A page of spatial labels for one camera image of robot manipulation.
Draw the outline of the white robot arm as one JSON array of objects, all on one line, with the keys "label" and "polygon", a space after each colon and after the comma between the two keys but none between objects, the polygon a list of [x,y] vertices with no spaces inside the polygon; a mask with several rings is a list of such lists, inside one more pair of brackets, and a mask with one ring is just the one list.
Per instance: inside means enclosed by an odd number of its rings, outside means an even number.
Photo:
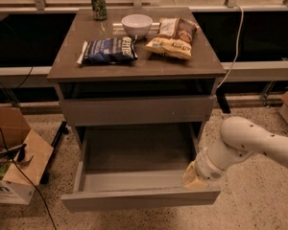
[{"label": "white robot arm", "polygon": [[288,169],[288,137],[273,134],[241,117],[225,119],[220,137],[201,149],[184,172],[181,184],[189,190],[221,178],[229,167],[262,154]]}]

